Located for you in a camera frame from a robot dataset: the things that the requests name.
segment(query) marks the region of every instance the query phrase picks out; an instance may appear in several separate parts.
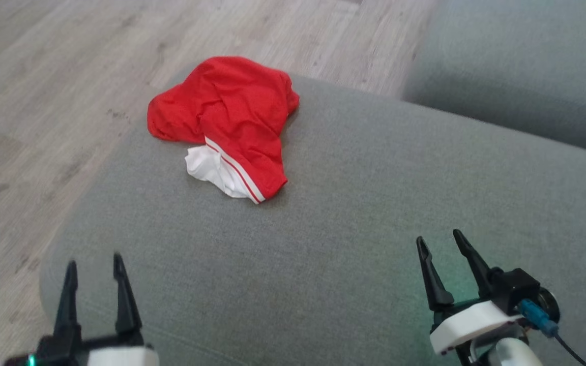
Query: gray sofa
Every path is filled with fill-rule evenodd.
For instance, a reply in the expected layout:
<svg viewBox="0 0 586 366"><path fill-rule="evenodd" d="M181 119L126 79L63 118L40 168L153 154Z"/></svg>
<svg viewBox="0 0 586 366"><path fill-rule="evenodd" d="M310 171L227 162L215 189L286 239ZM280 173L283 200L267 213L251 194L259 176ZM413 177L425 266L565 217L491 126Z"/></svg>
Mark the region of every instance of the gray sofa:
<svg viewBox="0 0 586 366"><path fill-rule="evenodd" d="M586 0L448 0L404 99L586 148Z"/></svg>
<svg viewBox="0 0 586 366"><path fill-rule="evenodd" d="M136 121L44 259L47 315L75 259L84 335L113 331L119 251L162 364L458 364L432 352L414 240L456 299L475 297L460 228L556 294L586 357L586 150L292 78L289 183L259 206L188 176L186 145ZM532 341L544 364L575 364Z"/></svg>

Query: blue cable connector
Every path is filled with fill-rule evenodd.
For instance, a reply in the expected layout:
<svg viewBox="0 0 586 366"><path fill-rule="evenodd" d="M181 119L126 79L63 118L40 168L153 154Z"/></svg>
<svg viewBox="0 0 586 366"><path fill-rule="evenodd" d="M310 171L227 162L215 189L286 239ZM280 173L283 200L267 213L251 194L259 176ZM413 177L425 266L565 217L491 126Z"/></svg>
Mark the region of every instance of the blue cable connector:
<svg viewBox="0 0 586 366"><path fill-rule="evenodd" d="M547 338L553 338L558 334L560 327L553 322L542 308L529 299L523 299L519 303L519 312L528 322L541 330Z"/></svg>

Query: wooden floor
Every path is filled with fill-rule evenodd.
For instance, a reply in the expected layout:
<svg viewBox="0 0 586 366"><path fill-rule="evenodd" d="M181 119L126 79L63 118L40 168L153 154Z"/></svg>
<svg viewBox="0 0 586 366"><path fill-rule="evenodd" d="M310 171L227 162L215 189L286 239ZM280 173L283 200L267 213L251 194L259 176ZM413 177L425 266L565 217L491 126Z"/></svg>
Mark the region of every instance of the wooden floor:
<svg viewBox="0 0 586 366"><path fill-rule="evenodd" d="M45 248L183 65L238 54L397 97L439 0L0 0L0 362L52 322Z"/></svg>

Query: sofa cushion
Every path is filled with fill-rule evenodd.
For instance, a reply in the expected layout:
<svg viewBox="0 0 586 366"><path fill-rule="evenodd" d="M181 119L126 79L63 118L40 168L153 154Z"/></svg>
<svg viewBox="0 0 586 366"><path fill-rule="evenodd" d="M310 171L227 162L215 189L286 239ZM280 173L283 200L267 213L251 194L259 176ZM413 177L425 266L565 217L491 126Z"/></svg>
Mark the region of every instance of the sofa cushion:
<svg viewBox="0 0 586 366"><path fill-rule="evenodd" d="M586 148L586 1L444 2L403 95Z"/></svg>
<svg viewBox="0 0 586 366"><path fill-rule="evenodd" d="M137 121L49 248L48 316L75 259L84 335L112 332L119 251L162 364L457 364L432 352L415 239L468 299L460 228L490 265L521 267L558 296L562 335L586 356L586 150L293 82L289 182L263 204L188 176L187 145ZM533 345L544 364L572 364L541 335Z"/></svg>

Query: white stripe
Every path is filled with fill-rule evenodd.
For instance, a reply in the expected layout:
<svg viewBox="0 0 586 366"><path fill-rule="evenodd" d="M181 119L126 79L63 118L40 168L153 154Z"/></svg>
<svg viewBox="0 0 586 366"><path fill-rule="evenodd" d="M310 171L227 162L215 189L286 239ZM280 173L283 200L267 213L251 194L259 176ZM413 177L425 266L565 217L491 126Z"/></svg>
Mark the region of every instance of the white stripe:
<svg viewBox="0 0 586 366"><path fill-rule="evenodd" d="M230 162L232 165L235 166L235 168L239 171L239 174L241 174L241 176L244 177L247 185L250 187L250 189L252 190L252 192L254 193L254 195L256 196L256 198L258 199L259 202L263 202L266 200L263 197L263 194L261 194L261 191L259 190L259 188L256 186L256 184L254 183L254 181L250 177L250 175L247 173L246 169L244 169L241 166L241 164L239 164L239 162L237 162L237 160L235 160L232 156L228 155L223 149L221 149L220 146L218 146L217 143L210 140L207 136L205 136L205 142L207 144L209 144L209 146L218 150L218 152L221 153L221 156L223 156L225 159L228 160L228 162Z"/></svg>
<svg viewBox="0 0 586 366"><path fill-rule="evenodd" d="M249 198L259 204L237 169L211 146L204 144L188 148L184 160L187 162L187 173L194 178L213 183L230 197Z"/></svg>

